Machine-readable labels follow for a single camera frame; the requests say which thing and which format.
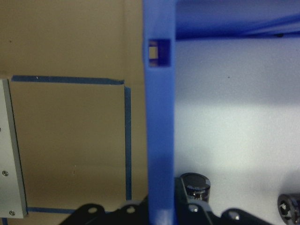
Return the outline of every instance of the cardboard surface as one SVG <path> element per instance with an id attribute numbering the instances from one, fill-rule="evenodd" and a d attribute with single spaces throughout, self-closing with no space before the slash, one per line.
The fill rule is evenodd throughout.
<path id="1" fill-rule="evenodd" d="M 124 86 L 10 87 L 28 206 L 110 211 L 123 203 Z"/>
<path id="2" fill-rule="evenodd" d="M 124 38 L 126 56 L 125 84 L 144 85 L 143 69 L 143 4 L 141 0 L 123 0 L 124 2 Z"/>
<path id="3" fill-rule="evenodd" d="M 123 79 L 123 0 L 0 0 L 0 75 Z"/>
<path id="4" fill-rule="evenodd" d="M 132 86 L 131 94 L 132 198 L 141 200 L 148 194 L 144 86 Z"/>
<path id="5" fill-rule="evenodd" d="M 8 219 L 9 225 L 58 225 L 68 214 L 30 212 L 24 219 Z"/>

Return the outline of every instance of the blue tape line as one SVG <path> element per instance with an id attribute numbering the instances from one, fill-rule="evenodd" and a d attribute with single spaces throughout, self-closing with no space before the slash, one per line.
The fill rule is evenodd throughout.
<path id="1" fill-rule="evenodd" d="M 86 83 L 86 84 L 108 84 L 123 85 L 123 80 L 108 78 L 86 78 L 86 77 L 67 77 L 67 76 L 28 76 L 14 75 L 11 78 L 14 82 L 43 82 L 43 83 Z"/>
<path id="2" fill-rule="evenodd" d="M 132 199 L 131 186 L 131 89 L 124 88 L 125 96 L 125 165 L 126 165 L 126 200 Z"/>
<path id="3" fill-rule="evenodd" d="M 28 207 L 28 212 L 47 212 L 47 213 L 62 213 L 72 214 L 75 210 L 70 209 L 54 209 L 54 208 L 40 208 L 40 207 Z"/>
<path id="4" fill-rule="evenodd" d="M 8 225 L 8 219 L 2 218 L 2 225 Z"/>

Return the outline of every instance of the black capacitor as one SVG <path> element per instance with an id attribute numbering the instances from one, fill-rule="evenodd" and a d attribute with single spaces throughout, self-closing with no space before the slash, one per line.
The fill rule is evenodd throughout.
<path id="1" fill-rule="evenodd" d="M 288 225 L 300 225 L 300 194 L 282 194 L 277 201 L 282 220 Z"/>
<path id="2" fill-rule="evenodd" d="M 189 199 L 208 203 L 210 198 L 210 180 L 198 173 L 188 172 L 180 176 Z"/>

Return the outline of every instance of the rectangular slot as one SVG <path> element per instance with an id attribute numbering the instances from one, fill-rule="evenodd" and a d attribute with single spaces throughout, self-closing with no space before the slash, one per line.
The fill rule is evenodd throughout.
<path id="1" fill-rule="evenodd" d="M 150 67 L 170 66 L 171 41 L 169 39 L 150 40 L 148 50 Z"/>

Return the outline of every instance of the electrolytic capacitor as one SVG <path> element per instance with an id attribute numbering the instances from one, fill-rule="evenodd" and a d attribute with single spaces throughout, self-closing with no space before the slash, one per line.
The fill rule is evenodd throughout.
<path id="1" fill-rule="evenodd" d="M 180 176 L 189 199 L 208 202 L 210 198 L 210 180 L 198 173 L 188 172 Z"/>

